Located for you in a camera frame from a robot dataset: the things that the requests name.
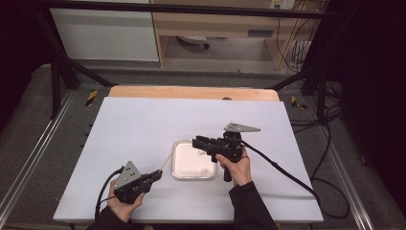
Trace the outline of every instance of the white plastic container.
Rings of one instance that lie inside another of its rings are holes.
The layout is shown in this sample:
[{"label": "white plastic container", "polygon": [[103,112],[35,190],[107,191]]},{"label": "white plastic container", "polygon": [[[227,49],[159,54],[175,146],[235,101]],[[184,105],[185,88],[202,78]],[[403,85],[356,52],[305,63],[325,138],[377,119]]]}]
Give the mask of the white plastic container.
[{"label": "white plastic container", "polygon": [[173,145],[172,174],[181,180],[208,180],[215,176],[216,163],[201,149],[192,146],[192,140],[179,140]]}]

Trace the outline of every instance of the cable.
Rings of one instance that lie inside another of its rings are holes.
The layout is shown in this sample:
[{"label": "cable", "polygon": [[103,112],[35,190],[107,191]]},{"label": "cable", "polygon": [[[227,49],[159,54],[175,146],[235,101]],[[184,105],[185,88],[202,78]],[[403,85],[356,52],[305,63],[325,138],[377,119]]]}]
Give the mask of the cable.
[{"label": "cable", "polygon": [[314,190],[312,190],[310,187],[308,187],[306,184],[304,184],[301,180],[299,180],[298,178],[296,178],[295,176],[293,176],[292,174],[290,174],[289,172],[284,170],[281,166],[278,165],[278,163],[272,161],[265,154],[263,154],[262,152],[255,149],[254,147],[252,147],[251,145],[249,145],[248,143],[246,143],[245,141],[243,141],[241,139],[234,139],[234,138],[228,138],[228,139],[231,141],[240,142],[240,143],[244,144],[244,146],[246,146],[247,148],[249,148],[249,149],[253,150],[254,152],[256,152],[257,154],[259,154],[263,159],[265,159],[267,162],[269,162],[275,169],[277,169],[283,175],[287,176],[289,179],[295,181],[297,184],[299,184],[300,186],[302,186],[303,188],[308,190],[316,198],[319,206],[321,205],[320,197],[316,192],[314,192]]},{"label": "cable", "polygon": [[[329,216],[329,217],[335,218],[335,219],[344,219],[344,218],[346,218],[346,217],[350,214],[350,202],[349,202],[347,196],[346,196],[346,195],[344,194],[344,192],[343,192],[340,188],[338,188],[337,186],[331,184],[330,182],[328,182],[328,181],[326,181],[326,180],[324,180],[324,179],[321,179],[321,178],[316,177],[317,171],[319,171],[321,165],[323,164],[324,160],[326,159],[326,156],[327,156],[327,153],[328,153],[328,150],[329,150],[329,146],[330,146],[330,143],[331,143],[331,130],[330,130],[330,128],[329,128],[329,124],[328,124],[328,123],[329,123],[330,121],[332,121],[332,120],[334,120],[334,119],[336,119],[336,118],[338,118],[338,117],[340,117],[340,116],[342,115],[342,110],[341,110],[341,108],[338,109],[338,110],[335,110],[335,111],[330,112],[330,110],[333,109],[333,108],[335,108],[335,107],[339,107],[339,105],[338,105],[338,104],[335,104],[334,106],[331,106],[331,107],[326,111],[326,116],[325,116],[325,120],[324,120],[323,124],[326,124],[326,128],[327,128],[327,135],[328,135],[328,138],[327,138],[327,146],[326,146],[325,151],[323,152],[322,158],[320,159],[318,165],[316,166],[316,169],[313,171],[312,176],[310,176],[309,178],[310,178],[310,182],[311,182],[312,184],[313,184],[314,181],[320,181],[320,182],[323,182],[323,183],[327,184],[328,186],[330,186],[330,187],[332,187],[333,189],[335,189],[338,193],[340,193],[340,195],[344,198],[344,200],[345,200],[345,202],[346,202],[346,207],[347,207],[346,212],[345,212],[343,215],[333,215],[333,214],[329,213],[328,211],[324,210],[322,207],[320,207],[320,209],[321,209],[321,211],[323,212],[323,214],[325,214],[326,216]],[[316,125],[319,125],[319,124],[321,124],[321,123],[322,123],[322,121],[320,121],[320,120],[313,121],[313,122],[307,124],[307,127],[303,128],[303,129],[301,129],[301,130],[299,130],[299,131],[308,129],[308,128],[310,128],[310,127],[315,127]]]},{"label": "cable", "polygon": [[122,173],[123,169],[124,169],[124,166],[122,166],[119,170],[116,170],[113,173],[111,173],[111,175],[108,176],[107,180],[104,182],[104,185],[102,186],[101,192],[99,194],[98,202],[96,203],[95,219],[97,219],[99,217],[99,214],[101,213],[101,203],[102,203],[101,199],[102,199],[102,194],[104,193],[105,187],[107,187],[107,184],[111,180],[111,178],[113,178],[113,176],[116,174]]}]

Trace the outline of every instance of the black cable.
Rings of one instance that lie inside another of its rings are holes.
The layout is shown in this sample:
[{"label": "black cable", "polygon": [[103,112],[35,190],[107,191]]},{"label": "black cable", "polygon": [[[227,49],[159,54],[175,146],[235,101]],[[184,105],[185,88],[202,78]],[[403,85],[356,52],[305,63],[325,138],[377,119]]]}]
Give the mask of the black cable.
[{"label": "black cable", "polygon": [[317,200],[317,203],[319,204],[319,206],[321,205],[320,203],[320,197],[319,195],[314,192],[314,190],[312,190],[310,187],[308,187],[306,184],[304,184],[301,180],[299,180],[298,178],[296,178],[295,176],[293,176],[292,174],[290,174],[289,172],[287,172],[286,170],[284,170],[281,166],[278,165],[278,163],[272,161],[271,159],[269,159],[265,154],[263,154],[262,152],[260,152],[259,150],[255,149],[254,147],[252,147],[251,145],[249,145],[248,143],[246,143],[243,140],[240,139],[234,139],[234,138],[229,138],[229,140],[231,141],[238,141],[242,144],[244,144],[244,146],[246,146],[247,148],[253,150],[254,152],[256,152],[257,154],[259,154],[263,159],[265,159],[267,162],[269,162],[275,169],[277,169],[279,172],[281,172],[283,175],[287,176],[289,179],[295,181],[297,184],[299,184],[300,186],[302,186],[303,188],[305,188],[306,190],[308,190]]},{"label": "black cable", "polygon": [[101,188],[101,192],[99,194],[98,202],[96,203],[96,212],[95,212],[95,219],[99,217],[99,214],[101,213],[101,203],[102,203],[102,194],[104,193],[105,187],[107,187],[108,182],[113,178],[114,175],[122,173],[124,169],[124,166],[122,166],[119,170],[114,171],[111,173],[110,176],[108,176],[107,180],[104,182],[104,185]]},{"label": "black cable", "polygon": [[340,188],[338,188],[337,186],[331,184],[330,182],[328,182],[328,181],[326,181],[326,180],[324,180],[324,179],[321,179],[321,178],[318,178],[318,177],[313,177],[313,181],[314,181],[314,180],[318,180],[318,181],[320,181],[320,182],[323,182],[323,183],[325,183],[325,184],[328,184],[330,187],[332,187],[332,188],[335,189],[338,193],[340,193],[340,195],[341,195],[341,196],[343,197],[343,199],[346,201],[346,207],[347,207],[347,209],[346,209],[346,213],[345,213],[345,214],[343,214],[343,215],[333,215],[333,214],[327,212],[326,210],[320,208],[320,210],[322,210],[322,213],[324,213],[326,216],[329,216],[329,217],[335,218],[335,219],[344,219],[344,218],[346,218],[346,217],[350,214],[350,202],[349,202],[349,199],[347,198],[347,196],[343,193],[343,191],[341,191]]},{"label": "black cable", "polygon": [[333,215],[333,214],[327,212],[326,210],[324,210],[323,208],[320,208],[320,209],[322,210],[322,212],[323,212],[326,216],[329,216],[329,217],[335,218],[335,219],[344,219],[344,218],[346,218],[346,217],[350,214],[350,202],[349,202],[347,196],[346,196],[346,195],[343,193],[343,191],[342,191],[340,188],[338,188],[337,186],[331,184],[330,182],[328,182],[328,181],[326,181],[326,180],[324,180],[324,179],[321,179],[321,178],[316,177],[317,171],[319,171],[320,167],[322,166],[323,162],[324,162],[325,159],[326,159],[326,156],[327,156],[327,153],[328,153],[328,150],[329,150],[329,146],[330,146],[330,143],[331,143],[331,130],[330,130],[329,124],[328,124],[328,122],[331,121],[331,120],[330,120],[330,118],[331,118],[331,117],[330,117],[330,114],[335,113],[335,114],[334,114],[334,117],[337,117],[338,115],[341,115],[341,109],[329,113],[332,108],[337,107],[337,106],[339,106],[339,105],[336,104],[336,105],[334,105],[334,106],[331,106],[331,107],[326,111],[326,116],[325,116],[325,117],[326,117],[326,121],[325,121],[325,124],[326,124],[327,135],[328,135],[328,138],[327,138],[327,146],[326,146],[326,149],[325,149],[325,151],[324,151],[324,153],[323,153],[323,156],[322,156],[322,158],[320,159],[320,161],[319,161],[319,163],[318,163],[316,169],[314,170],[312,176],[310,176],[310,182],[313,184],[313,181],[314,181],[314,180],[321,181],[321,182],[323,182],[323,183],[328,184],[329,186],[331,186],[332,188],[334,188],[336,191],[338,191],[338,192],[341,194],[341,196],[344,198],[344,200],[345,200],[345,202],[346,202],[346,206],[347,206],[347,210],[346,210],[346,213],[345,213],[345,214],[343,214],[343,215]]}]

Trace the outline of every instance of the floor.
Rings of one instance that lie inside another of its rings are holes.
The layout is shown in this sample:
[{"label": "floor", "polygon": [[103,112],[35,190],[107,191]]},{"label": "floor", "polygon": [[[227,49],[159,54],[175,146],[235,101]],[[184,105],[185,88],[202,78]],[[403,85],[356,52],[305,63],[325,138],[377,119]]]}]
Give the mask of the floor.
[{"label": "floor", "polygon": [[[106,79],[120,84],[158,84],[158,85],[194,85],[264,88],[280,82],[296,70],[296,62],[290,61],[290,68],[276,71],[272,60],[267,55],[263,40],[210,38],[211,47],[203,47],[184,43],[172,37],[167,51],[167,62],[162,68],[153,64],[126,63],[119,68],[103,69],[105,64],[93,66],[94,72]],[[40,158],[34,161],[34,169],[28,174],[29,179],[21,184],[21,192],[12,191],[17,197],[7,216],[3,229],[69,229],[65,223],[53,220],[53,214],[60,196],[69,181],[70,174],[80,156],[82,145],[86,142],[86,133],[102,104],[102,98],[108,94],[108,88],[97,85],[92,80],[80,75],[83,82],[79,90],[64,90],[70,95],[71,102],[64,113],[63,119],[57,124],[55,133],[50,133],[50,141],[41,149]],[[315,97],[303,97],[300,93],[302,81],[298,80],[279,91],[281,100],[292,125],[293,120],[314,120],[312,104]],[[84,106],[92,90],[98,95],[92,106]],[[297,104],[292,105],[292,96]],[[27,159],[35,149],[44,129],[50,123],[52,93],[50,71],[47,67],[38,69],[8,125],[0,132],[0,164],[7,166],[7,173],[0,175],[0,196],[10,197],[8,192],[15,185],[15,178],[24,169]],[[327,106],[336,104],[336,99],[327,99]],[[332,218],[328,214],[342,215],[346,212],[346,202],[332,187],[315,181],[313,186],[322,198],[322,209],[326,210],[325,221],[314,223],[315,229],[406,229],[405,217],[401,215],[391,196],[386,191],[373,168],[362,165],[360,154],[352,142],[345,121],[340,117],[329,123],[332,145],[330,150],[341,159],[349,179],[359,196],[361,208],[365,209],[371,226],[357,223],[354,208],[345,218]],[[293,126],[294,131],[302,126]],[[304,164],[309,175],[317,167],[326,148],[326,128],[315,126],[296,134]],[[334,157],[330,154],[321,165],[317,175],[328,180],[336,187],[343,189],[333,164]],[[3,211],[5,200],[1,203]],[[306,224],[283,224],[281,229],[307,229]],[[154,229],[198,229],[192,225],[154,225]]]}]

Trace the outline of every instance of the sleeve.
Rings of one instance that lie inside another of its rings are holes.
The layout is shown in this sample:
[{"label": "sleeve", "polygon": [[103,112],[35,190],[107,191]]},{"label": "sleeve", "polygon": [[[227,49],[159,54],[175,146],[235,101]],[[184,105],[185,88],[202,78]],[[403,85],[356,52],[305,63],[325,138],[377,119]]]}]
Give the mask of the sleeve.
[{"label": "sleeve", "polygon": [[111,211],[109,207],[104,208],[96,221],[86,230],[130,230],[131,225],[123,222]]},{"label": "sleeve", "polygon": [[278,229],[254,182],[243,186],[236,185],[229,194],[235,208],[234,226],[236,230]]}]

